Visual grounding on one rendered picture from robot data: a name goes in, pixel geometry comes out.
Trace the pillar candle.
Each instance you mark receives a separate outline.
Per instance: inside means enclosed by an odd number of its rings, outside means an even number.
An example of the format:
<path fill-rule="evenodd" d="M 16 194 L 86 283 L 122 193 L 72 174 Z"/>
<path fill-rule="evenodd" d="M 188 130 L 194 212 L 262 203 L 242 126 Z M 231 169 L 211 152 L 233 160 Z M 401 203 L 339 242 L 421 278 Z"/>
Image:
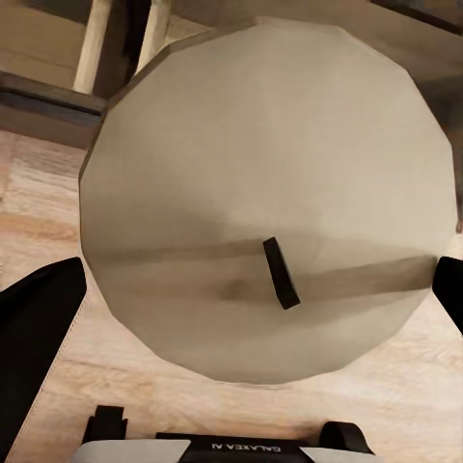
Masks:
<path fill-rule="evenodd" d="M 457 226 L 451 143 L 411 74 L 336 25 L 253 15 L 168 43 L 85 154 L 108 309 L 215 381 L 299 381 L 391 339 Z"/>

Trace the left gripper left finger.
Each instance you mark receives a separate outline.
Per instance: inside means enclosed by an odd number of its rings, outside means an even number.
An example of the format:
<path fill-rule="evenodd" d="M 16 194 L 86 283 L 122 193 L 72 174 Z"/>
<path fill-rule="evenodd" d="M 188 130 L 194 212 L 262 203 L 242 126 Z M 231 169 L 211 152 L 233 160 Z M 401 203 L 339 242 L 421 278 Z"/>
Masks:
<path fill-rule="evenodd" d="M 81 258 L 46 265 L 0 292 L 0 463 L 87 292 Z"/>

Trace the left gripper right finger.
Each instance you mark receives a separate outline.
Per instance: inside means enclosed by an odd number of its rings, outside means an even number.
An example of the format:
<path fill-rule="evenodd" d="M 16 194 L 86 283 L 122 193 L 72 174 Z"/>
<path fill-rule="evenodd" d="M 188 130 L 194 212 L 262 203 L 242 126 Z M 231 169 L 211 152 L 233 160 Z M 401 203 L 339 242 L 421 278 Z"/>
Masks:
<path fill-rule="evenodd" d="M 463 260 L 441 257 L 434 274 L 432 291 L 463 335 Z"/>

